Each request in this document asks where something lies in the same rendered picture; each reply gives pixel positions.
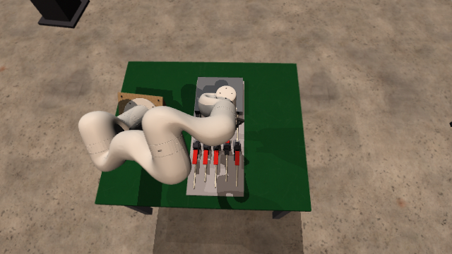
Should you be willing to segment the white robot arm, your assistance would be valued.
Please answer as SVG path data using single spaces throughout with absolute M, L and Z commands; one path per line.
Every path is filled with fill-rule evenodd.
M 226 143 L 236 131 L 236 98 L 235 89 L 227 85 L 216 93 L 203 93 L 198 108 L 204 118 L 136 98 L 118 117 L 105 111 L 85 114 L 78 129 L 100 171 L 112 171 L 127 159 L 140 164 L 159 182 L 173 185 L 191 172 L 182 131 L 204 145 Z

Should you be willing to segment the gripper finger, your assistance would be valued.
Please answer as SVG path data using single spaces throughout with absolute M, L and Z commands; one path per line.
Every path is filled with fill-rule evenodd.
M 236 125 L 236 129 L 238 128 L 239 125 L 241 125 L 242 123 L 244 123 L 244 119 L 241 118 L 237 118 L 237 125 Z

